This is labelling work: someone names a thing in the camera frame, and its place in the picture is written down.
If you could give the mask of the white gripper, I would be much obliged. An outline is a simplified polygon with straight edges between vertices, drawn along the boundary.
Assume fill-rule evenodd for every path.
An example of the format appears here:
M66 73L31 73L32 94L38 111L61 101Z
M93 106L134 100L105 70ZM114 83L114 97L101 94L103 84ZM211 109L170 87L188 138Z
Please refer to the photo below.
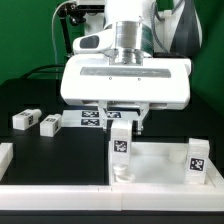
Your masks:
M143 57L139 64L114 64L120 50L113 47L113 33L101 31L77 38L74 55L66 63L61 96L69 105L97 105L105 132L111 128L107 103L121 107L146 104L157 109L181 110L190 99L188 58ZM133 120L140 135L149 110L141 110Z

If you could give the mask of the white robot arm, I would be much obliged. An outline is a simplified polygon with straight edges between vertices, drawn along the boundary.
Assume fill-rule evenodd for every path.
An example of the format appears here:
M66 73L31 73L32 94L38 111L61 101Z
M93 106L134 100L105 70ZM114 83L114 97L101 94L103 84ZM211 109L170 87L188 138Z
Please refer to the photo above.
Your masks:
M69 105L95 106L101 124L112 108L137 109L136 130L150 109L184 109L190 99L191 57L202 44L192 0L159 12L156 0L104 0L103 29L77 38L65 66L61 96Z

